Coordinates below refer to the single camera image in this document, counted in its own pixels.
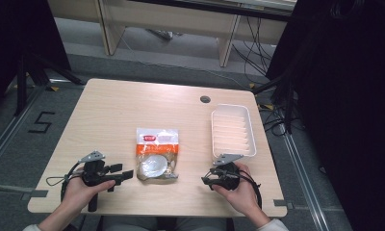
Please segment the person's right hand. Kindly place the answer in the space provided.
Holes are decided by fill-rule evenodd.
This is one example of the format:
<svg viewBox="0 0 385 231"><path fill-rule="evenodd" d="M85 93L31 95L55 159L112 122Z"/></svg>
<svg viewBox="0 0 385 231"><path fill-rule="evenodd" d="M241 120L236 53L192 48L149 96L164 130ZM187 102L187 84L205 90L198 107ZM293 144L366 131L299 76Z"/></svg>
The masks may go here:
<svg viewBox="0 0 385 231"><path fill-rule="evenodd" d="M222 195L236 211L248 218L261 213L255 191L246 180L241 179L238 188L233 191L228 191L219 185L214 185L213 189Z"/></svg>

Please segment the orange and white snack packet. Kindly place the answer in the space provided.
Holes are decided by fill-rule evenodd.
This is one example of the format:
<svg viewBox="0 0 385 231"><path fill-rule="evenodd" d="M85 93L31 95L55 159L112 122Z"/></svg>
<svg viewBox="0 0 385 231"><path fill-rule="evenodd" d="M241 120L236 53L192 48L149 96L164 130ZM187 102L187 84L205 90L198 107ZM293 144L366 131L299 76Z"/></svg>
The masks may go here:
<svg viewBox="0 0 385 231"><path fill-rule="evenodd" d="M175 172L179 152L177 129L137 129L137 176L150 179L177 179Z"/></svg>

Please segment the black curtain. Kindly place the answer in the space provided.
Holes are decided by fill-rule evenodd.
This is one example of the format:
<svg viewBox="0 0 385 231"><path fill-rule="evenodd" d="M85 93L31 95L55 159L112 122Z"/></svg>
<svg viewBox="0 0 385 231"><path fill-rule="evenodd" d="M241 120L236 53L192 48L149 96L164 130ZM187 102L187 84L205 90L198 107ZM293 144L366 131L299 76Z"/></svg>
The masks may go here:
<svg viewBox="0 0 385 231"><path fill-rule="evenodd" d="M23 71L36 84L45 84L46 68L75 84L81 82L69 73L70 63L48 0L0 0L0 98Z"/></svg>
<svg viewBox="0 0 385 231"><path fill-rule="evenodd" d="M385 231L385 0L297 0L268 76L297 93L353 231Z"/></svg>

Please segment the grey power strip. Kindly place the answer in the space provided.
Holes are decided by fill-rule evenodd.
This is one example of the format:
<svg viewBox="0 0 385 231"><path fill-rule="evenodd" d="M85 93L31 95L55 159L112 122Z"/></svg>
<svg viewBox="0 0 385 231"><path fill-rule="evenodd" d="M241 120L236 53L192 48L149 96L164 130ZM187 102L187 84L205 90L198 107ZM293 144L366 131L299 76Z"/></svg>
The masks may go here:
<svg viewBox="0 0 385 231"><path fill-rule="evenodd" d="M147 29L147 32L151 33L152 35L158 37L159 39L162 39L164 41L170 41L175 36L182 36L182 33L174 33L171 31L163 31L163 30L151 30Z"/></svg>

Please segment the person's legs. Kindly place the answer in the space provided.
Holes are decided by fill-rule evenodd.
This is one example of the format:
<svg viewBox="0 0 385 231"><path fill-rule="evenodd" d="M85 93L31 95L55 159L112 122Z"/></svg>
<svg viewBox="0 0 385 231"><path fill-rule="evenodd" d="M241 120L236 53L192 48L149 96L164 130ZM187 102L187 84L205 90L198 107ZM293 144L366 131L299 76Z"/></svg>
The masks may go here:
<svg viewBox="0 0 385 231"><path fill-rule="evenodd" d="M235 231L231 218L104 216L98 231Z"/></svg>

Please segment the person's left hand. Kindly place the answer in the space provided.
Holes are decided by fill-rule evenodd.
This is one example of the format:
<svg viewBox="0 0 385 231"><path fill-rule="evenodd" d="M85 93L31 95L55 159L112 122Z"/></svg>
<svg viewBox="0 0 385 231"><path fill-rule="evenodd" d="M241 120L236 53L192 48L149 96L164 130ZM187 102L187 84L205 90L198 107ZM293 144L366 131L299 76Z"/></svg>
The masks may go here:
<svg viewBox="0 0 385 231"><path fill-rule="evenodd" d="M60 208L67 214L78 215L95 195L112 188L115 184L114 180L109 180L89 187L83 182L79 173L74 174L69 178Z"/></svg>

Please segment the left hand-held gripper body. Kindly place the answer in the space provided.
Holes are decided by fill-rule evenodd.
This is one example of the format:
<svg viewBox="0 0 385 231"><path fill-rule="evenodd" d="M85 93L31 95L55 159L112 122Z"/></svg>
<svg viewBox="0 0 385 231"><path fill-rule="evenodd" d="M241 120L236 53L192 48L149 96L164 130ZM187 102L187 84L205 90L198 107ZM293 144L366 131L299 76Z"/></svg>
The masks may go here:
<svg viewBox="0 0 385 231"><path fill-rule="evenodd" d="M97 186L101 183L114 180L115 184L108 188L108 192L112 192L115 186L118 186L122 182L121 173L110 172L110 166L106 166L105 155L97 150L92 151L90 154L81 158L78 163L84 164L83 173L81 175L83 182L89 186Z"/></svg>

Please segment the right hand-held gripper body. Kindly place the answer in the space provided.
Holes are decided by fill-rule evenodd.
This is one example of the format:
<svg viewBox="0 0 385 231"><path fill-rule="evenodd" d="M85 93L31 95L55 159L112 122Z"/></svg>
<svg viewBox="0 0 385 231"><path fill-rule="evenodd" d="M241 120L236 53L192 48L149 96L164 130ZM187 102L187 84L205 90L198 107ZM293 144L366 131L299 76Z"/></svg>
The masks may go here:
<svg viewBox="0 0 385 231"><path fill-rule="evenodd" d="M220 154L213 162L212 168L220 168L226 170L226 175L211 175L208 172L208 178L216 179L216 185L222 186L228 191L235 190L240 184L239 168L234 164L235 161L243 157L241 154Z"/></svg>

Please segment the white plastic tray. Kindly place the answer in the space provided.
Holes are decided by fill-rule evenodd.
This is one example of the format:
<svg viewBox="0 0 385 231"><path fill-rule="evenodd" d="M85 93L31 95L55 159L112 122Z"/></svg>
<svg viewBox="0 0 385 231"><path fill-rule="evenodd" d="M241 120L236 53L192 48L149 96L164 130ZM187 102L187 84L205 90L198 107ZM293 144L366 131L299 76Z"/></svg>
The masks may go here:
<svg viewBox="0 0 385 231"><path fill-rule="evenodd" d="M212 147L215 158L222 154L253 157L257 148L247 107L218 104L211 114Z"/></svg>

